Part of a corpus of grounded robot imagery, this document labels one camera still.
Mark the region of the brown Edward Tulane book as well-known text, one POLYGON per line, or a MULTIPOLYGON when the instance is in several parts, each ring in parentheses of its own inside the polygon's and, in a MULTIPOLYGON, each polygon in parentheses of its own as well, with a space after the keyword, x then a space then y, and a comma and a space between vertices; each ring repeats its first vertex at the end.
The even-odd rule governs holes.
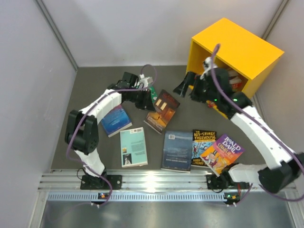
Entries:
POLYGON ((180 102, 163 89, 154 103, 156 112, 149 112, 144 122, 162 134, 179 106, 180 102))

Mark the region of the purple paperback book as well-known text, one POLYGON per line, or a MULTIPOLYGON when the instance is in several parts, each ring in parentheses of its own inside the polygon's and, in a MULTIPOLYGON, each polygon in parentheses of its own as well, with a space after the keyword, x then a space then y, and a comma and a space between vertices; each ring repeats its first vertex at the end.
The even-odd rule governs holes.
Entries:
POLYGON ((229 74, 229 77, 236 77, 236 76, 239 75, 239 73, 236 70, 232 69, 232 68, 228 68, 227 72, 229 74))

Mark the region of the light teal paperback book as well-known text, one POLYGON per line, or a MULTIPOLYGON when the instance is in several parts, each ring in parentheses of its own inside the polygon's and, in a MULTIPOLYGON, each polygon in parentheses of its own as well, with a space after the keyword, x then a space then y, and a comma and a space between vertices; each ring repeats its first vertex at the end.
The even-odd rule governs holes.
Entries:
POLYGON ((120 132, 122 168, 148 164, 144 128, 133 128, 120 132))

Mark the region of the red 13-Storey Treehouse book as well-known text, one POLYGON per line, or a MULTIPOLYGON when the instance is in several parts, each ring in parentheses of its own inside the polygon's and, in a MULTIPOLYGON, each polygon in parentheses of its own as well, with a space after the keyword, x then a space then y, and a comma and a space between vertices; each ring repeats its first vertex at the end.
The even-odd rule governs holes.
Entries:
POLYGON ((233 92, 242 91, 244 87, 243 78, 239 76, 234 76, 229 78, 229 83, 232 87, 233 92))

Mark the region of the dark blue 1984 book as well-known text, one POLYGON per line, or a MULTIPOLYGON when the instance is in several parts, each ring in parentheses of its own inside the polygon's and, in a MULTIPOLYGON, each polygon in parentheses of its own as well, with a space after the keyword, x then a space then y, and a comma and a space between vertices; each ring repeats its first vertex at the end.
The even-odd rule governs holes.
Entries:
POLYGON ((190 173, 192 132, 166 131, 164 136, 162 170, 190 173))

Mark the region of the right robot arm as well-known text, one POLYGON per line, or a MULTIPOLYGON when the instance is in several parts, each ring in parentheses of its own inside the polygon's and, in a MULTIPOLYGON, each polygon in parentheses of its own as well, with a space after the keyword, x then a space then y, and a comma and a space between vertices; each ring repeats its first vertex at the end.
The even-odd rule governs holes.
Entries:
POLYGON ((219 138, 213 151, 225 160, 223 165, 215 167, 210 155, 202 158, 226 188, 239 182, 254 183, 275 195, 303 174, 304 154, 295 153, 275 135, 243 92, 233 91, 227 70, 209 68, 202 75, 189 71, 173 91, 184 97, 189 86, 193 87, 189 95, 192 101, 215 103, 218 111, 242 130, 264 158, 262 165, 235 163, 242 146, 229 136, 219 138))

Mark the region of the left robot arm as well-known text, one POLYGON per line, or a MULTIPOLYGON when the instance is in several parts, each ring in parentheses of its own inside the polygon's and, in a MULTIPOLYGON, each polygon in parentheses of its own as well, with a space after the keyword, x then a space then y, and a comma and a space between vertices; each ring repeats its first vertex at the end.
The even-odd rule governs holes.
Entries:
POLYGON ((92 176, 91 183, 96 188, 101 189, 107 184, 107 177, 103 174, 105 166, 97 151, 98 124, 125 101, 134 103, 137 109, 154 111, 150 87, 134 86, 120 80, 117 84, 108 86, 87 107, 69 113, 65 133, 65 142, 68 144, 66 157, 83 165, 86 173, 92 176))

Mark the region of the green paperback book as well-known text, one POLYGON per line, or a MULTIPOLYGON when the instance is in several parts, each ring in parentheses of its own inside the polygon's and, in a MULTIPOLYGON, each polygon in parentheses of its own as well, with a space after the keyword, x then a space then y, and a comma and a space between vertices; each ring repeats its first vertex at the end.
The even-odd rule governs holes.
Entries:
POLYGON ((155 102, 157 100, 158 95, 153 86, 150 87, 150 92, 151 92, 152 101, 155 102))

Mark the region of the blue orange paperback book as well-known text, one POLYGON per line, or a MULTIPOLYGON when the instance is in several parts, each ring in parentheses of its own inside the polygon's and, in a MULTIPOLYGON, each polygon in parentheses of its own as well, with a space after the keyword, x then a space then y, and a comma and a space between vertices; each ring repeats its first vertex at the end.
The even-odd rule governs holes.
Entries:
POLYGON ((132 121, 121 105, 112 109, 102 120, 101 124, 108 137, 132 126, 132 121))

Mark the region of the yellow wooden shelf box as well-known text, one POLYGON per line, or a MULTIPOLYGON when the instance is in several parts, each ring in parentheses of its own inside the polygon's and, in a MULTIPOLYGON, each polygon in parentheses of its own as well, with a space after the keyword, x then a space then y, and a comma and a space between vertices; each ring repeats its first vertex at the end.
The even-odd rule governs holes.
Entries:
POLYGON ((252 98, 273 70, 284 51, 222 18, 192 37, 186 71, 202 74, 203 61, 220 44, 215 64, 237 71, 242 80, 238 91, 252 98))

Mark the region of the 169-Storey Treehouse book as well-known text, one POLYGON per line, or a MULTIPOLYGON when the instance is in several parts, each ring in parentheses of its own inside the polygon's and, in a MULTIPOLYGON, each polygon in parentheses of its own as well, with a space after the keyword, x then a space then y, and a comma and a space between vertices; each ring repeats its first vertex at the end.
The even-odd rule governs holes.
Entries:
POLYGON ((200 156, 216 141, 217 132, 193 129, 192 134, 191 166, 205 167, 200 156))

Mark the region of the Roald Dahl Charlie book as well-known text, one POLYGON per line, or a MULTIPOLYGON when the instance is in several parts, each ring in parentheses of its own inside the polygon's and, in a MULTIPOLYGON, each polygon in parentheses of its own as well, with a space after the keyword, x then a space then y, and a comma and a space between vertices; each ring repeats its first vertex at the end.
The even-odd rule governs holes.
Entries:
POLYGON ((200 158, 219 177, 223 169, 234 163, 244 151, 245 149, 235 140, 223 134, 201 154, 200 158))

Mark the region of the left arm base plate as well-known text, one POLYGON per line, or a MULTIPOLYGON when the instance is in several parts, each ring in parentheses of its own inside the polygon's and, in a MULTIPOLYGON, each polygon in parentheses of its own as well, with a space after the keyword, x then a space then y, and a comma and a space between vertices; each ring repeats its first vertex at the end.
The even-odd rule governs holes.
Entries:
MULTIPOLYGON (((120 190, 122 187, 122 175, 107 175, 106 179, 112 185, 113 190, 120 190)), ((109 190, 110 186, 99 177, 83 175, 81 179, 81 190, 109 190)))

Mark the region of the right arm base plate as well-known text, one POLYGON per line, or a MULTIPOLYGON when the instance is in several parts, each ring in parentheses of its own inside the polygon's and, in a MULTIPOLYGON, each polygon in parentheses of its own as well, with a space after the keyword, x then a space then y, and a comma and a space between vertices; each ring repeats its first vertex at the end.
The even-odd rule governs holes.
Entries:
POLYGON ((238 185, 233 182, 230 176, 220 175, 217 177, 215 174, 209 174, 206 176, 206 181, 209 190, 220 191, 238 188, 238 185))

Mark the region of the aluminium mounting rail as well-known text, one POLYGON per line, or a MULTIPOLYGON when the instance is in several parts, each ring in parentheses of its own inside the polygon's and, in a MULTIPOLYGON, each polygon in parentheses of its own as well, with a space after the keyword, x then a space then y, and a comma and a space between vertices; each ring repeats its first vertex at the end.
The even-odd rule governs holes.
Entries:
MULTIPOLYGON (((77 170, 52 170, 42 174, 38 190, 76 191, 81 181, 77 170)), ((208 170, 194 170, 190 173, 166 170, 108 170, 110 175, 121 175, 121 191, 169 192, 208 191, 206 176, 208 170)))

